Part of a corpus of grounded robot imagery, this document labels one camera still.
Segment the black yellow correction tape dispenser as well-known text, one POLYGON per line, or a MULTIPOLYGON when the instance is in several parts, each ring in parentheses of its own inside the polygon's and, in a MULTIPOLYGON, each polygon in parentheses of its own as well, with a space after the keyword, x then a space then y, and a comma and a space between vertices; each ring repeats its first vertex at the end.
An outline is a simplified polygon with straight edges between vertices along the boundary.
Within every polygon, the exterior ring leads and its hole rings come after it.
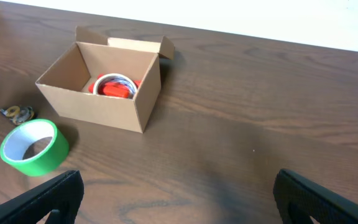
POLYGON ((31 106, 14 105, 7 109, 0 108, 0 113, 15 126, 20 126, 35 118, 35 112, 31 106))

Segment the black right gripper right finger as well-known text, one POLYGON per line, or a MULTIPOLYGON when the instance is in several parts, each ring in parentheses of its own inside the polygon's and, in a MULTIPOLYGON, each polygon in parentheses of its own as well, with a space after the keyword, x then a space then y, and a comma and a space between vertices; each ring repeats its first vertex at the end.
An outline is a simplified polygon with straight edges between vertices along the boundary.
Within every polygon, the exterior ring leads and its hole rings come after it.
POLYGON ((273 196, 284 223, 358 223, 358 204, 288 169, 281 169, 273 196))

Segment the green tape roll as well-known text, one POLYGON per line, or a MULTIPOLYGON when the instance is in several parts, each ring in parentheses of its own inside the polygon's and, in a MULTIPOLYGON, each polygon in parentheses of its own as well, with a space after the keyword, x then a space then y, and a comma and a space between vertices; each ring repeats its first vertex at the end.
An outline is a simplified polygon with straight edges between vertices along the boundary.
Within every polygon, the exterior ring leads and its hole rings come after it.
POLYGON ((55 170, 67 157, 70 147, 56 124, 47 119, 34 119, 14 128, 0 146, 1 159, 21 173, 38 177, 55 170), (38 154, 25 159, 24 154, 35 142, 50 138, 38 154))

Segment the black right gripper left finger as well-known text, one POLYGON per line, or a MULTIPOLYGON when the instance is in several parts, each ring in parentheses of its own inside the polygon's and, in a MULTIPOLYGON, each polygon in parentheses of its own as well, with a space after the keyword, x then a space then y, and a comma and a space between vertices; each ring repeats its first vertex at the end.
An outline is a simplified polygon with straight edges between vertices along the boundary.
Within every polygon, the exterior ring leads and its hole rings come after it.
POLYGON ((84 196, 78 170, 66 171, 0 205, 0 223, 74 223, 84 196))

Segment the cardboard box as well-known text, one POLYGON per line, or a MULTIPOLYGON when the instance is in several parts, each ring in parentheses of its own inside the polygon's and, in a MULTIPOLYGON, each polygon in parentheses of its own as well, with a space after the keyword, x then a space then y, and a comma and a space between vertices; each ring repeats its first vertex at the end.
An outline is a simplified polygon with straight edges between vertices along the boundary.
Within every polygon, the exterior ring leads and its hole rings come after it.
POLYGON ((158 42, 108 37, 76 27, 76 40, 36 85, 63 117, 142 133, 161 90, 160 59, 174 58, 167 37, 158 42), (95 95, 100 74, 118 73, 140 86, 130 99, 95 95))

